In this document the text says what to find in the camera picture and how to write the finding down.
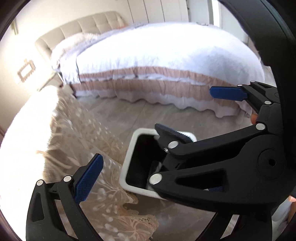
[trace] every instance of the round hole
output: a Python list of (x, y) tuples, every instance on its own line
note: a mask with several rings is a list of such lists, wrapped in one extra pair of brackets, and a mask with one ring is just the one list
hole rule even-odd
[(274, 167), (276, 165), (276, 160), (274, 159), (268, 159), (268, 164)]

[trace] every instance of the nightstand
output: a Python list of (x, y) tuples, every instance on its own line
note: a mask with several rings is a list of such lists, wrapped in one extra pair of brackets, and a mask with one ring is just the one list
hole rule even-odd
[(40, 87), (37, 89), (37, 91), (42, 90), (45, 86), (53, 85), (59, 88), (62, 88), (63, 91), (73, 94), (73, 90), (69, 85), (63, 85), (62, 77), (58, 72), (52, 72), (48, 79), (40, 85)]

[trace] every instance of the pillow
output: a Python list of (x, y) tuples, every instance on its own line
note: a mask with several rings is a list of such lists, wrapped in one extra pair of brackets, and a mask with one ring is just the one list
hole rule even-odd
[(92, 33), (77, 33), (74, 34), (63, 41), (61, 41), (53, 50), (51, 55), (51, 64), (52, 69), (57, 70), (59, 68), (59, 60), (60, 58), (71, 50), (73, 47), (77, 46), (78, 44), (84, 41), (90, 41), (96, 38), (98, 34)]

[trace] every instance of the blue gripper pad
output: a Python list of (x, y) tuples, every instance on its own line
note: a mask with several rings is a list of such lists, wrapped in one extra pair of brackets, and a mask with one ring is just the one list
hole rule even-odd
[(248, 94), (240, 87), (213, 86), (210, 88), (210, 94), (215, 99), (243, 101), (248, 98)]
[(93, 185), (98, 179), (98, 176), (100, 175), (103, 166), (103, 157), (101, 155), (98, 155), (89, 165), (82, 177), (79, 179), (75, 186), (74, 195), (74, 200), (77, 204), (87, 199), (87, 196), (89, 195)]

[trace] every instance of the floral lace fabric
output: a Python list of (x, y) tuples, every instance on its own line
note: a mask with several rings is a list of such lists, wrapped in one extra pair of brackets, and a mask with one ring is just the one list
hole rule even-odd
[[(48, 105), (51, 99), (48, 96), (55, 96), (53, 101), (56, 104)], [(19, 132), (24, 129), (20, 127), (24, 122), (25, 131)], [(48, 124), (50, 134), (48, 131), (41, 131)], [(32, 141), (32, 145), (24, 144), (28, 142), (28, 134), (32, 140), (38, 141)], [(22, 141), (15, 142), (17, 137)], [(52, 86), (43, 89), (32, 96), (18, 113), (0, 149), (0, 176), (3, 174), (9, 178), (8, 170), (14, 169), (14, 174), (17, 173), (19, 180), (22, 180), (22, 184), (18, 186), (13, 185), (13, 182), (4, 185), (0, 180), (1, 210), (4, 216), (16, 233), (21, 238), (24, 237), (25, 212), (28, 211), (34, 183), (38, 179), (47, 183), (60, 181), (65, 175), (73, 175), (80, 166), (86, 165), (95, 153), (100, 153), (104, 158), (104, 168), (87, 200), (80, 203), (80, 207), (105, 241), (148, 240), (158, 227), (156, 218), (153, 215), (138, 215), (137, 212), (123, 207), (125, 203), (136, 204), (138, 201), (118, 183), (126, 150), (123, 143), (74, 97)], [(18, 161), (17, 156), (21, 156), (26, 163), (16, 165), (15, 162), (9, 162), (9, 158)], [(60, 201), (57, 201), (57, 207), (67, 233), (75, 237)], [(19, 221), (14, 220), (13, 209), (22, 212)]]

